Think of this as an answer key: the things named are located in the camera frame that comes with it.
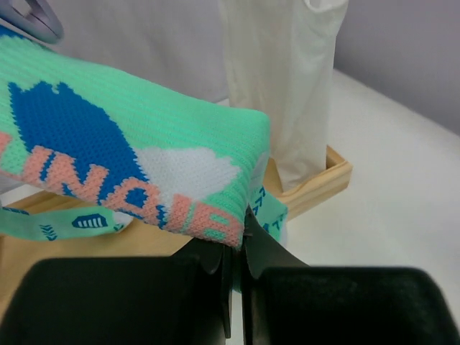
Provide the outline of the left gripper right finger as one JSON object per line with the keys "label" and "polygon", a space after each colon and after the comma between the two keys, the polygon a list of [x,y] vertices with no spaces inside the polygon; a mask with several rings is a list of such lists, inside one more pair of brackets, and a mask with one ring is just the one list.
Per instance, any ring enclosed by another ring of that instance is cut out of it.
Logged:
{"label": "left gripper right finger", "polygon": [[457,344],[442,292],[413,267],[310,266],[245,217],[246,344]]}

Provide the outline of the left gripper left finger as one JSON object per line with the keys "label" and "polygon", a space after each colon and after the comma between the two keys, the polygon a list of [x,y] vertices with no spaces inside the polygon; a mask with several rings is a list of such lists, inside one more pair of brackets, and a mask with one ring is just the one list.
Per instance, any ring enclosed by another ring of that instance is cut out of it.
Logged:
{"label": "left gripper left finger", "polygon": [[231,249],[191,240],[169,257],[44,259],[1,322],[3,344],[224,344]]}

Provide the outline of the mint green sock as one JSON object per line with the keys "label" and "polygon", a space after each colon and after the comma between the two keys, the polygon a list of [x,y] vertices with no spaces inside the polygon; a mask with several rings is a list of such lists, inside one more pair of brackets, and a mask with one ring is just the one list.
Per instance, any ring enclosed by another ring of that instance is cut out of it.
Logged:
{"label": "mint green sock", "polygon": [[239,247],[270,120],[60,55],[1,29],[1,173]]}
{"label": "mint green sock", "polygon": [[[285,243],[288,207],[264,188],[253,193],[250,202],[260,226],[276,241]],[[101,206],[43,211],[1,207],[1,233],[30,241],[55,241],[115,234],[123,231],[134,217]]]}

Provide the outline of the purple round clip hanger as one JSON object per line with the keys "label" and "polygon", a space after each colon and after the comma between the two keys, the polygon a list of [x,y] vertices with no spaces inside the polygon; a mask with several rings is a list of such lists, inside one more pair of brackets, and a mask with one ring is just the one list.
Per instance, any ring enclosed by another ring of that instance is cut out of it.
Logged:
{"label": "purple round clip hanger", "polygon": [[26,0],[30,10],[21,14],[12,1],[1,0],[1,19],[34,38],[56,44],[64,37],[63,26],[47,1]]}

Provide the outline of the wooden clothes rack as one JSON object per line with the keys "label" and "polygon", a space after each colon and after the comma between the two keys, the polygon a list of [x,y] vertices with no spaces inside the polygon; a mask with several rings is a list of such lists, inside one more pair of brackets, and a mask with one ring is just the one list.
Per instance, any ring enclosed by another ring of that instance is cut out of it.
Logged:
{"label": "wooden clothes rack", "polygon": [[[264,186],[288,209],[293,219],[348,187],[352,166],[332,148],[327,149],[326,170],[299,186],[281,191],[273,160],[269,161]],[[168,256],[189,242],[189,237],[161,231],[155,226],[133,221],[120,234],[108,234],[63,241],[27,241],[1,236],[1,310],[5,311],[14,291],[28,269],[51,257],[117,257],[152,254]]]}

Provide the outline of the white hanging cloth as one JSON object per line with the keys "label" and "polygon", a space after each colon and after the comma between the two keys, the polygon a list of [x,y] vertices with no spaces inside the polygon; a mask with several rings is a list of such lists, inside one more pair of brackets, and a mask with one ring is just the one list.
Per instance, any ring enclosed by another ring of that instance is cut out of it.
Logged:
{"label": "white hanging cloth", "polygon": [[58,51],[186,95],[265,112],[283,190],[326,167],[347,1],[52,1]]}

